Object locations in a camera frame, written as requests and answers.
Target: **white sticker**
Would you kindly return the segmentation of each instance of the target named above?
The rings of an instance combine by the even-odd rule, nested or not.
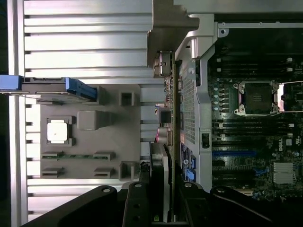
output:
[[[286,146],[291,146],[292,145],[292,140],[291,139],[287,139],[286,140]]]

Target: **motherboard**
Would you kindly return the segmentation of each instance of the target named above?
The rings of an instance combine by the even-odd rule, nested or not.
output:
[[[233,56],[209,61],[213,186],[256,200],[303,196],[303,58]]]

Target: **cpu socket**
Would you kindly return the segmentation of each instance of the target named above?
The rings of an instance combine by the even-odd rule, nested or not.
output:
[[[274,81],[242,81],[234,84],[238,90],[238,109],[234,114],[239,116],[269,116],[279,113],[277,91],[279,84]]]

